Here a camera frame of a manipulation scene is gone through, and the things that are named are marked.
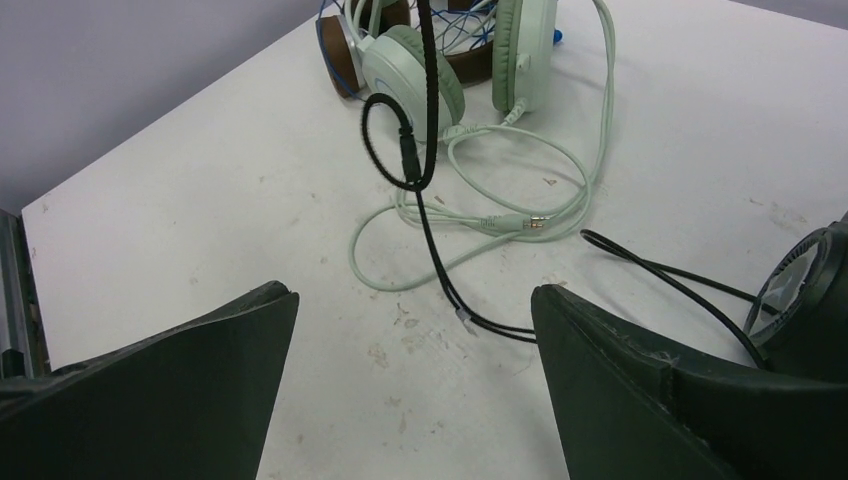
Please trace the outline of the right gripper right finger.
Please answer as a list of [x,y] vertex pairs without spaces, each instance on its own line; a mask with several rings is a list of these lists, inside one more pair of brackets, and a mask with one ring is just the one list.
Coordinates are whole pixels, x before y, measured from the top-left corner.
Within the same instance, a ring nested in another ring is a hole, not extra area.
[[843,479],[847,388],[743,366],[558,285],[531,315],[574,479]]

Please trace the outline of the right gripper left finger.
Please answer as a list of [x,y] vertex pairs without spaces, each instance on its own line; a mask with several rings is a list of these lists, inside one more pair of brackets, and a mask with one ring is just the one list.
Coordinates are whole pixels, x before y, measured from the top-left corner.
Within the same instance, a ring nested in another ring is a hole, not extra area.
[[5,479],[253,479],[300,297],[267,282],[176,327],[1,384]]

